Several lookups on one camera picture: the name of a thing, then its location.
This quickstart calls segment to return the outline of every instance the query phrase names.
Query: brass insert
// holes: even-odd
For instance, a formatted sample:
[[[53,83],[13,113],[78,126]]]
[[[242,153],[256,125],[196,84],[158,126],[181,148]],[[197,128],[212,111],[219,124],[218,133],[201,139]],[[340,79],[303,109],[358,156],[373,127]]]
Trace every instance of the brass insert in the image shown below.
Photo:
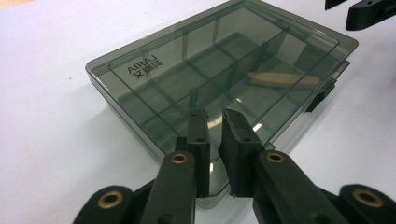
[[[123,194],[118,190],[111,190],[102,195],[98,201],[98,206],[103,209],[108,209],[119,205],[123,200]]]
[[[355,189],[352,194],[356,200],[367,206],[375,208],[384,206],[382,199],[368,189]]]
[[[283,162],[285,158],[282,155],[276,152],[271,152],[267,154],[267,160],[271,162]]]
[[[187,158],[186,155],[181,154],[181,153],[177,153],[176,155],[173,155],[171,158],[172,163],[176,163],[176,164],[185,163],[188,160],[189,160],[189,158]]]

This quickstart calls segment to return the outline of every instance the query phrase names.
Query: transparent gray lid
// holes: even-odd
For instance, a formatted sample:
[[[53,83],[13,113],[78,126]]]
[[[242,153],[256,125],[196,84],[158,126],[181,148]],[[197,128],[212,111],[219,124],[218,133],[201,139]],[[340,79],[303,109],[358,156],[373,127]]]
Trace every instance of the transparent gray lid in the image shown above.
[[[221,109],[271,143],[358,46],[350,37],[260,1],[230,1],[87,64],[93,84],[159,159],[204,108],[211,188],[226,186]]]

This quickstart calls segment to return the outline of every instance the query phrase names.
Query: screw hole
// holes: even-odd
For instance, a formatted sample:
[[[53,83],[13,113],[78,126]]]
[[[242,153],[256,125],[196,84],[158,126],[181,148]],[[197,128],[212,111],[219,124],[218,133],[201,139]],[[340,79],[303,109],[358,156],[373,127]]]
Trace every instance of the screw hole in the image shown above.
[[[368,189],[355,189],[352,195],[360,203],[370,207],[382,207],[384,205],[382,199]]]
[[[283,158],[283,156],[277,153],[268,153],[267,160],[272,162],[283,162],[285,158]]]
[[[114,203],[119,197],[117,195],[108,195],[105,197],[106,203]]]
[[[108,209],[119,205],[123,200],[123,194],[118,190],[112,190],[100,197],[98,206],[103,209]]]
[[[184,154],[176,154],[171,158],[172,163],[181,164],[188,160],[187,156]]]

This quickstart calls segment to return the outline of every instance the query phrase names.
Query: white table surface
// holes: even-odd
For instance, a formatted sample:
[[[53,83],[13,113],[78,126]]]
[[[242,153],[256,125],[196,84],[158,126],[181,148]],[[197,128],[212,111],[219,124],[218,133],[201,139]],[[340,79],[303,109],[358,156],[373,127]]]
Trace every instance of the white table surface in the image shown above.
[[[222,2],[35,0],[1,9],[0,223],[71,223],[97,190],[154,178],[158,163],[85,64]],[[267,2],[360,42],[334,91],[277,148],[333,193],[361,183],[396,200],[396,17],[348,32],[357,1],[329,11],[324,0]],[[196,212],[196,223],[256,222],[250,199],[226,196]]]

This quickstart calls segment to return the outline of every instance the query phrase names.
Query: plastic storage box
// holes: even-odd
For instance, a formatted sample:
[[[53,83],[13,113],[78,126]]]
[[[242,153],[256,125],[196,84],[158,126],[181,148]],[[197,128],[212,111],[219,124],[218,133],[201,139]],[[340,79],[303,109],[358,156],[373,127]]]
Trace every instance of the plastic storage box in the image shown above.
[[[221,109],[243,113],[265,147],[332,90],[358,46],[350,37],[264,2],[230,1],[87,64],[93,85],[160,161],[204,108],[211,197],[228,179],[218,154]]]

